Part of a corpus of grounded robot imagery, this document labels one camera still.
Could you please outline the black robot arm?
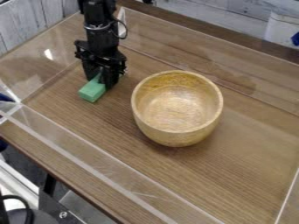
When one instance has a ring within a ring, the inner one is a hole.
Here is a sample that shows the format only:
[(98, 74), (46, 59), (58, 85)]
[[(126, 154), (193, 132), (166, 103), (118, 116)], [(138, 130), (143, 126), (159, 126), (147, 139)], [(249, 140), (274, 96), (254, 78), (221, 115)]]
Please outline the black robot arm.
[(111, 89), (126, 74), (127, 56), (119, 51), (119, 24), (126, 26), (114, 13), (117, 0), (79, 0), (79, 10), (85, 16), (86, 40), (77, 40), (75, 57), (82, 61), (87, 80)]

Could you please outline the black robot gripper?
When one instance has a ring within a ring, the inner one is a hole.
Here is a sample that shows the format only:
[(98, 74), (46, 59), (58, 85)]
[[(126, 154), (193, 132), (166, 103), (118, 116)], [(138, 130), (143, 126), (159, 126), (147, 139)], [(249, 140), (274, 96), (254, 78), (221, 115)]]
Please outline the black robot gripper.
[(87, 80), (97, 80), (111, 89), (126, 74), (127, 56), (119, 51), (119, 35), (117, 25), (86, 25), (87, 39), (77, 40), (75, 57), (82, 61)]

